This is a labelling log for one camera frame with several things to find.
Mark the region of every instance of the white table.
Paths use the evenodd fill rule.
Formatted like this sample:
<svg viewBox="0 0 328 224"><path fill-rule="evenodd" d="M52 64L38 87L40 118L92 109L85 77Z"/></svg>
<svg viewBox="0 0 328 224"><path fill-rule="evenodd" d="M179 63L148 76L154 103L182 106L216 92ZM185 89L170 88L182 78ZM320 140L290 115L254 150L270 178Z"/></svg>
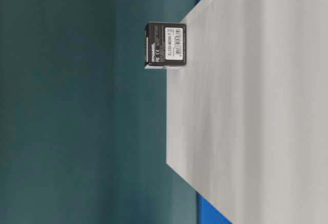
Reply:
<svg viewBox="0 0 328 224"><path fill-rule="evenodd" d="M167 164L233 223L328 223L328 0L202 0Z"/></svg>

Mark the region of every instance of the white label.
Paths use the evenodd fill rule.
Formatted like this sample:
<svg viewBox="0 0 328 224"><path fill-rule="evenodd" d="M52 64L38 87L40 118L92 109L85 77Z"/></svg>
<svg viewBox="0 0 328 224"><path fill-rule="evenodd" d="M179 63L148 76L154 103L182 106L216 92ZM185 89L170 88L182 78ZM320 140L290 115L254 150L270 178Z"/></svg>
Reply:
<svg viewBox="0 0 328 224"><path fill-rule="evenodd" d="M148 63L148 37L146 38L146 63Z"/></svg>
<svg viewBox="0 0 328 224"><path fill-rule="evenodd" d="M165 28L165 59L183 60L182 28Z"/></svg>

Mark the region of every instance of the dark green backdrop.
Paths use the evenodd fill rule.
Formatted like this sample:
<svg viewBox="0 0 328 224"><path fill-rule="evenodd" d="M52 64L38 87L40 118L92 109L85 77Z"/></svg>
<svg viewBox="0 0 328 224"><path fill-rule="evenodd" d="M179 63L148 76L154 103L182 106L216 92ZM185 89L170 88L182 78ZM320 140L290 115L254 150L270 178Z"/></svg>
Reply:
<svg viewBox="0 0 328 224"><path fill-rule="evenodd" d="M0 0L0 223L195 223L147 21L195 0Z"/></svg>

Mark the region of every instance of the black servo motor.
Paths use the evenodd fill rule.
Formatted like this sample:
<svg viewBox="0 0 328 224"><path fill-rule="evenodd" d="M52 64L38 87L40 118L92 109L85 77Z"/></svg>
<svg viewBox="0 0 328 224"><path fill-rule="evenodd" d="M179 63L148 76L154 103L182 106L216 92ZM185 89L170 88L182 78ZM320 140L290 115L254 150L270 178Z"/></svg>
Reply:
<svg viewBox="0 0 328 224"><path fill-rule="evenodd" d="M179 69L186 63L186 25L149 22L145 27L145 69Z"/></svg>

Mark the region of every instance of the blue edge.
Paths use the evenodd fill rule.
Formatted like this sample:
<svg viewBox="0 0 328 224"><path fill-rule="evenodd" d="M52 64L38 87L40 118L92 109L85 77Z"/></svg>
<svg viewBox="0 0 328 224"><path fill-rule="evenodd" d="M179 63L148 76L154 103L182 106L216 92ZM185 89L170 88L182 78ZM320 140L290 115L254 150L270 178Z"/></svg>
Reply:
<svg viewBox="0 0 328 224"><path fill-rule="evenodd" d="M231 222L216 210L205 198L197 193L198 224L226 224Z"/></svg>

